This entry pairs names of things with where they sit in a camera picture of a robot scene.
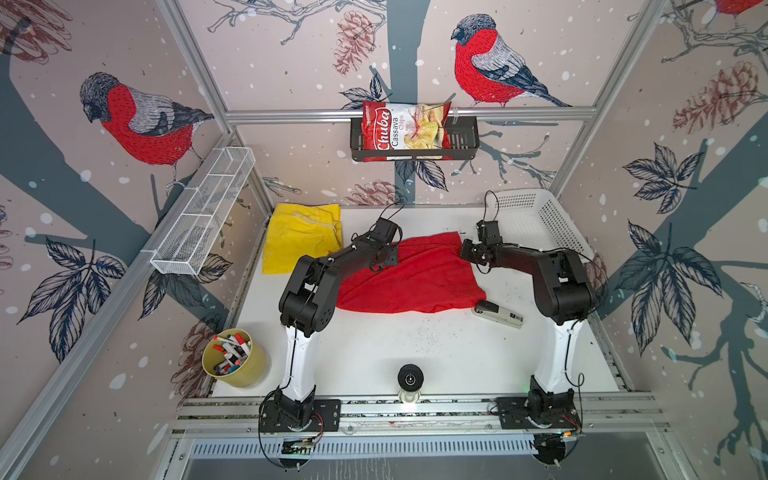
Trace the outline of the red shorts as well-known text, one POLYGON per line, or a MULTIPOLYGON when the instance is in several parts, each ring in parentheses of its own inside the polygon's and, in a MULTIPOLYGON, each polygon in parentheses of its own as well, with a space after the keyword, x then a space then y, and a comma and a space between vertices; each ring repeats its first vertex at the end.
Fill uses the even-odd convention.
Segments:
POLYGON ((471 264, 459 256, 461 246, 457 232, 406 239, 399 245, 397 265, 346 279, 337 307, 372 314, 470 309, 487 295, 471 264))

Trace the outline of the white plastic basket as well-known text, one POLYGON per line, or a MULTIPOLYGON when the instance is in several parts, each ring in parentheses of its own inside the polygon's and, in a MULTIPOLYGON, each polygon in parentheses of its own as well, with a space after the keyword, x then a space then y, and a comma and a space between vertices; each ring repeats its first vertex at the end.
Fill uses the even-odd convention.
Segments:
POLYGON ((545 189, 513 189, 487 193, 486 220, 496 221, 502 239, 523 247, 567 248, 586 261, 594 252, 555 196, 545 189))

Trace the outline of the yellow shorts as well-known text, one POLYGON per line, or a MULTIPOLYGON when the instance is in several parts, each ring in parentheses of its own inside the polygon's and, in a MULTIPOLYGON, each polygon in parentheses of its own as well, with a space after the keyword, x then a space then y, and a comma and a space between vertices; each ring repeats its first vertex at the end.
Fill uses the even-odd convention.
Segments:
POLYGON ((323 257, 342 248, 339 205, 314 207, 281 203, 275 208, 267 229, 262 273, 290 274, 302 256, 323 257))

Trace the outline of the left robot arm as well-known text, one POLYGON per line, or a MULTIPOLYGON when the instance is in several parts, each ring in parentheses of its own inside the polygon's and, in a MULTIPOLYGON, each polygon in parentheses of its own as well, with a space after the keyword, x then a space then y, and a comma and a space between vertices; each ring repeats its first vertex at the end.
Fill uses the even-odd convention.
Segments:
POLYGON ((298 260, 278 303, 287 351, 283 379, 274 393, 280 413, 291 421, 304 425, 312 415, 313 338, 330 323, 343 282, 362 270, 395 265, 396 235, 367 232, 336 253, 298 260))

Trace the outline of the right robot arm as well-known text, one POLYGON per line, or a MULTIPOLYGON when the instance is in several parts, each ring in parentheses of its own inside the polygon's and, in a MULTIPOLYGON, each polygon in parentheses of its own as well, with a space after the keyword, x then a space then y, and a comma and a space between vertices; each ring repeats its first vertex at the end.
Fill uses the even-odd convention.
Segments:
POLYGON ((547 426, 575 412, 574 395, 583 378, 572 374, 578 335, 597 305, 578 252, 560 248, 541 251, 513 244, 487 245, 465 240, 460 257, 478 266, 506 268, 531 276, 533 297, 541 315, 553 321, 543 352, 530 379, 528 419, 547 426))

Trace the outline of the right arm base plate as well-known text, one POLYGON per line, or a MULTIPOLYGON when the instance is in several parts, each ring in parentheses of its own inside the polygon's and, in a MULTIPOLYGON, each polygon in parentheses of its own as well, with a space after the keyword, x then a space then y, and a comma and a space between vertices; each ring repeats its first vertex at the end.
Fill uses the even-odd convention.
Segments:
POLYGON ((498 397, 495 412, 503 430, 579 430, 582 427, 574 400, 568 395, 533 401, 520 396, 498 397))

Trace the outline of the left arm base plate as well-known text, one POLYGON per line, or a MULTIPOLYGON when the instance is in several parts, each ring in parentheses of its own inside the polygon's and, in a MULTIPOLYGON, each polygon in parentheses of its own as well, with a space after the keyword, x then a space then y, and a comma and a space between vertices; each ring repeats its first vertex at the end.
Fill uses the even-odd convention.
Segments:
POLYGON ((259 416, 259 429, 262 433, 337 432, 341 401, 320 399, 298 404, 270 399, 263 404, 259 416))

